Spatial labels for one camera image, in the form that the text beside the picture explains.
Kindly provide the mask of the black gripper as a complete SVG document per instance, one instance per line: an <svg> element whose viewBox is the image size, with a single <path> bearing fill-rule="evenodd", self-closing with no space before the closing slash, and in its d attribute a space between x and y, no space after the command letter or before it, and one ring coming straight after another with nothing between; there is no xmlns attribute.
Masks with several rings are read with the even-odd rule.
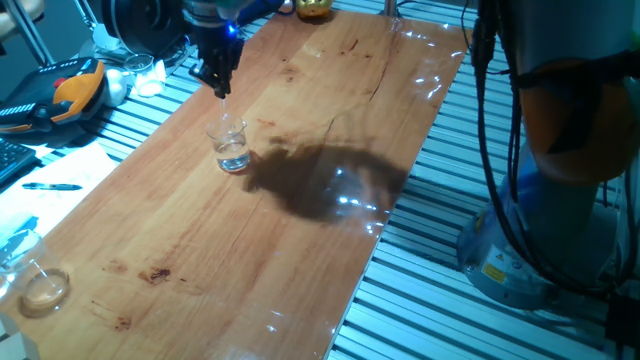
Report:
<svg viewBox="0 0 640 360"><path fill-rule="evenodd" d="M189 68L189 74L214 88L218 98L225 99L231 93L231 79L244 46L240 30L230 22L215 27L193 25L191 35L199 61Z"/></svg>

